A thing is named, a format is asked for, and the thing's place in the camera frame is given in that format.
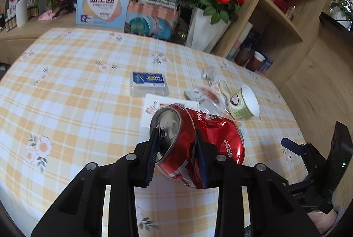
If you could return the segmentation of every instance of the wooden shelf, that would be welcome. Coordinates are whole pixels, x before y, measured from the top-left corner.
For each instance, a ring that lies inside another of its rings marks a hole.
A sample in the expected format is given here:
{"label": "wooden shelf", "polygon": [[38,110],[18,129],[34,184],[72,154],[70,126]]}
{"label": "wooden shelf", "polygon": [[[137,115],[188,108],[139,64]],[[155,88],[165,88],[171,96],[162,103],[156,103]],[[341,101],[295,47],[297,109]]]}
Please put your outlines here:
{"label": "wooden shelf", "polygon": [[266,12],[279,24],[283,25],[289,31],[291,31],[301,41],[304,41],[303,37],[301,36],[301,33],[293,24],[293,22],[289,20],[288,17],[282,12],[282,10],[280,10],[271,0],[260,0],[257,5],[260,7],[261,10]]}

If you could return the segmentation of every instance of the clear plastic box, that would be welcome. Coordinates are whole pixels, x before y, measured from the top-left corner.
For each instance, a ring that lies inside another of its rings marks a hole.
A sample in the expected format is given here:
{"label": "clear plastic box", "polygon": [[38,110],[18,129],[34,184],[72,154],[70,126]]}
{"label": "clear plastic box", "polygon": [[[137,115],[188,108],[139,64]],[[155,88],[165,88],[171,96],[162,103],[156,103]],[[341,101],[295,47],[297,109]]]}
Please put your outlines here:
{"label": "clear plastic box", "polygon": [[167,96],[167,80],[163,74],[132,72],[130,79],[130,96],[143,98],[147,93]]}

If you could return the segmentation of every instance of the crushed soda can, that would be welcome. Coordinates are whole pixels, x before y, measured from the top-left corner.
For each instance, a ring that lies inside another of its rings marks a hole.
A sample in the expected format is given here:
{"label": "crushed soda can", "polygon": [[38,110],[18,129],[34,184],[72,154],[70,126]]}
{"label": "crushed soda can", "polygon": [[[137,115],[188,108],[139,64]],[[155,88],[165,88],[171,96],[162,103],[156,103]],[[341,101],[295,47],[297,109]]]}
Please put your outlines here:
{"label": "crushed soda can", "polygon": [[160,149],[156,164],[169,178],[194,188],[206,188],[203,164],[196,152],[196,130],[205,142],[214,144],[220,154],[242,164],[245,157],[244,140],[233,121],[172,104],[160,108],[153,116],[150,134],[157,128]]}

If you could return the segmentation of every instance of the wooden floor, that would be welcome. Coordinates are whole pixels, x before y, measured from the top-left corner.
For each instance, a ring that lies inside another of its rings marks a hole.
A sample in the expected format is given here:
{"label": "wooden floor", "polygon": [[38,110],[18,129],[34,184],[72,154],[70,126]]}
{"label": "wooden floor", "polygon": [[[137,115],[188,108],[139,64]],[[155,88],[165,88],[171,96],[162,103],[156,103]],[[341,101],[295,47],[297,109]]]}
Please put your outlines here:
{"label": "wooden floor", "polygon": [[[353,41],[327,24],[299,69],[280,89],[306,142],[327,158],[336,121],[353,137]],[[353,198],[353,161],[337,188],[336,205]]]}

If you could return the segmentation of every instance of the green paper cup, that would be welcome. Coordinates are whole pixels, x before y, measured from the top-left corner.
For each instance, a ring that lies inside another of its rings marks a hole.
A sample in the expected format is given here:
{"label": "green paper cup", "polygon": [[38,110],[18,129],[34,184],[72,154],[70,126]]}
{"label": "green paper cup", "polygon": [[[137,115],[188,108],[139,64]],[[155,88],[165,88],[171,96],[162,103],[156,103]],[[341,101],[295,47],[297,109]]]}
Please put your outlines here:
{"label": "green paper cup", "polygon": [[253,91],[247,85],[243,85],[228,99],[228,109],[232,117],[237,120],[260,115],[259,103]]}

